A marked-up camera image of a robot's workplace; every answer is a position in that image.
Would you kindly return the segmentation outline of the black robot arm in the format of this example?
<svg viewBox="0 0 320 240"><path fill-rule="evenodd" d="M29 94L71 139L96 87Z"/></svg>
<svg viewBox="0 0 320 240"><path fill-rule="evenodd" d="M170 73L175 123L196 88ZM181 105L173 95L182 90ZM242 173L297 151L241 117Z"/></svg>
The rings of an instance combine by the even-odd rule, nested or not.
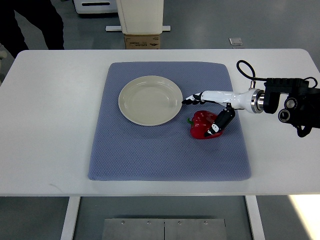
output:
<svg viewBox="0 0 320 240"><path fill-rule="evenodd" d="M300 138L307 136L313 128L320 127L320 89L318 81L306 78L259 78L254 68L245 60L236 63L237 70L251 80L253 90L249 101L254 113L276 113L280 96L287 95L284 108L278 112L280 122L296 128Z"/></svg>

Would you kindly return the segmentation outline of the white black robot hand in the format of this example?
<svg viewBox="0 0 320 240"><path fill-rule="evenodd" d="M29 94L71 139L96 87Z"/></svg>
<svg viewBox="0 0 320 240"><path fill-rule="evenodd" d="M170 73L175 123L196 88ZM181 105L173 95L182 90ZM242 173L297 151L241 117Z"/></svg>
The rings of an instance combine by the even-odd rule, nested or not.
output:
<svg viewBox="0 0 320 240"><path fill-rule="evenodd" d="M205 133L205 136L209 136L223 131L235 117L235 110L247 110L249 113L253 113L255 110L254 92L253 89L244 93L206 90L187 97L182 101L182 104L202 105L204 103L215 103L224 106L223 110L217 115L214 123Z"/></svg>

